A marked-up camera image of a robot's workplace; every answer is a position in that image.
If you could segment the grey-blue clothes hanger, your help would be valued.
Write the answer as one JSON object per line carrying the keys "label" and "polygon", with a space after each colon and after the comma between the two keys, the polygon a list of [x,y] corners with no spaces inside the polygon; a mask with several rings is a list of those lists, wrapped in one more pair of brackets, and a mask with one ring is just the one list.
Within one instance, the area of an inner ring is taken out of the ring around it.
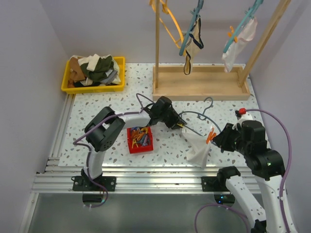
{"label": "grey-blue clothes hanger", "polygon": [[[187,110],[187,111],[180,112],[179,116],[182,117],[183,115],[186,115],[186,114],[194,114],[194,115],[196,115],[196,118],[198,120],[201,120],[201,121],[207,121],[208,120],[210,122],[210,124],[212,124],[212,127],[217,129],[218,132],[221,132],[222,131],[221,126],[224,126],[224,124],[223,123],[220,124],[220,121],[216,122],[214,119],[212,119],[206,113],[206,111],[208,109],[211,109],[214,107],[214,99],[213,99],[213,97],[206,97],[203,100],[203,102],[205,102],[207,100],[210,101],[210,105],[208,107],[206,107],[202,112]],[[184,127],[186,128],[186,130],[190,131],[190,135],[197,136],[197,137],[199,137],[199,139],[203,139],[204,141],[206,141],[206,139],[207,139],[207,142],[211,142],[211,139],[208,137],[208,134],[209,133],[215,133],[213,130],[211,130],[210,132],[207,133],[207,135],[204,136],[204,135],[200,134],[198,131],[194,130],[193,128],[190,128],[186,125],[184,125]]]}

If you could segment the dark green underwear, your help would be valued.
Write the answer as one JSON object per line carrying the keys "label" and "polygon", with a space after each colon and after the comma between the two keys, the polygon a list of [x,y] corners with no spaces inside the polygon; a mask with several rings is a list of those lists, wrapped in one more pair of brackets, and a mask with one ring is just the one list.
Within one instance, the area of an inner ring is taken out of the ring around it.
{"label": "dark green underwear", "polygon": [[106,79],[106,73],[114,67],[113,57],[111,55],[103,58],[94,54],[93,56],[79,59],[78,63],[84,76],[93,82],[101,82]]}

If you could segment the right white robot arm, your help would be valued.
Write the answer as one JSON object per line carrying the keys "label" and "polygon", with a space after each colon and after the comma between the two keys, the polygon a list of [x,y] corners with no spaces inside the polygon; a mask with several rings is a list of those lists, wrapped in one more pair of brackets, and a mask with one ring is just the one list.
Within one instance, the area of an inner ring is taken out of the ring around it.
{"label": "right white robot arm", "polygon": [[229,191],[243,210],[251,233],[295,233],[285,188],[286,169],[282,156],[267,147],[265,128],[255,120],[227,123],[213,137],[222,151],[239,152],[259,186],[260,204],[246,186],[235,166],[223,167],[215,177],[202,177],[202,191]]}

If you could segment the white lettered underwear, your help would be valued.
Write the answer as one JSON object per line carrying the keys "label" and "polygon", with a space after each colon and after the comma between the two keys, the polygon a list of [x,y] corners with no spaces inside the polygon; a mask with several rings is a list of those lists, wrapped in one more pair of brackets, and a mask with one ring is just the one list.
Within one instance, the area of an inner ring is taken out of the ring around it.
{"label": "white lettered underwear", "polygon": [[195,134],[188,129],[183,129],[182,135],[191,145],[191,149],[186,155],[187,161],[192,165],[205,168],[211,144],[206,143],[206,138],[204,136]]}

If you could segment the orange clothes hanger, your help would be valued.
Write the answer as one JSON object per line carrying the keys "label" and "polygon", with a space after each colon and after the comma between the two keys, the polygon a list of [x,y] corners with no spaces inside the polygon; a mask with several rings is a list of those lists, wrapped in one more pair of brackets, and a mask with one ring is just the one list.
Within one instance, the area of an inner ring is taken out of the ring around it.
{"label": "orange clothes hanger", "polygon": [[[180,28],[177,19],[173,15],[172,11],[168,7],[167,0],[150,0],[149,6],[152,8],[155,14],[155,45],[159,47],[159,33],[160,25],[163,26],[170,39],[173,41],[175,46],[180,49],[184,42],[184,36]],[[171,26],[167,26],[168,20],[171,20],[172,25],[175,27],[175,31],[172,31]]]}

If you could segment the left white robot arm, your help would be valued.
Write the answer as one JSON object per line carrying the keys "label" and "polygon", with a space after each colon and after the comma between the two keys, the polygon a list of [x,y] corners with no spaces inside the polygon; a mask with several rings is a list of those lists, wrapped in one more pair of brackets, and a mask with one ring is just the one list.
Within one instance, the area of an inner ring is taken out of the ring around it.
{"label": "left white robot arm", "polygon": [[104,176],[102,171],[106,151],[124,129],[150,127],[159,122],[172,130],[181,129],[187,124],[173,108],[172,101],[165,96],[141,106],[137,112],[119,113],[108,106],[104,107],[87,124],[84,135],[73,142],[75,146],[84,146],[89,150],[81,174],[72,178],[73,191],[115,191],[116,177]]}

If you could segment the orange clothespin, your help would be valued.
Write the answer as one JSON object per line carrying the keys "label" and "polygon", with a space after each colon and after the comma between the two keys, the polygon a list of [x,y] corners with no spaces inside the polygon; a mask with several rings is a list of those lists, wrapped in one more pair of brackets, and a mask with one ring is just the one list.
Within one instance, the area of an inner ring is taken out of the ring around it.
{"label": "orange clothespin", "polygon": [[212,142],[213,138],[216,137],[216,132],[215,132],[215,128],[214,127],[211,127],[211,130],[207,136],[207,139],[206,139],[206,144],[209,144],[210,142]]}

